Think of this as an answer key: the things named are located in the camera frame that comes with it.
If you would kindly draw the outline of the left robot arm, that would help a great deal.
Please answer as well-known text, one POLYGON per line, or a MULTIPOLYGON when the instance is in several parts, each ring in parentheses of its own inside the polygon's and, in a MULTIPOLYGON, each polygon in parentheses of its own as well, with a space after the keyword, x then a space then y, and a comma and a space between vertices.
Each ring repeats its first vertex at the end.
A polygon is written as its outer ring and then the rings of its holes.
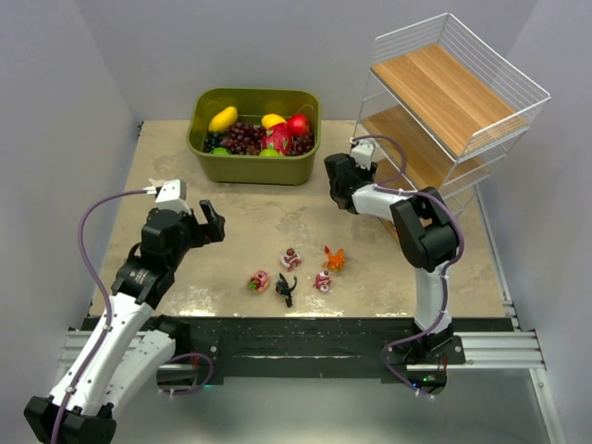
POLYGON ((207 200, 199 205, 203 223, 181 198, 156 201, 78 357, 47 396, 25 407, 40 442, 109 443, 123 409, 162 364, 193 357, 213 363, 194 350, 187 324, 154 316, 186 253, 225 238, 224 217, 207 200))

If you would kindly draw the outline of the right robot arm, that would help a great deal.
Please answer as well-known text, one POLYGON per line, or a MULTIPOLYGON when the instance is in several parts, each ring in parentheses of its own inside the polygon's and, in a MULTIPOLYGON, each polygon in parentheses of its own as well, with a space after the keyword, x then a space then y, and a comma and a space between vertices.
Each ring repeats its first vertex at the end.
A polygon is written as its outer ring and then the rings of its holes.
POLYGON ((329 195, 349 213, 376 216, 391 222, 404 258, 413 267, 416 284, 414 334, 391 347, 413 342, 431 352, 453 336, 449 312, 449 269, 464 250, 462 231, 432 187, 420 191, 383 188, 374 182, 377 165, 358 165, 350 154, 324 159, 329 195))

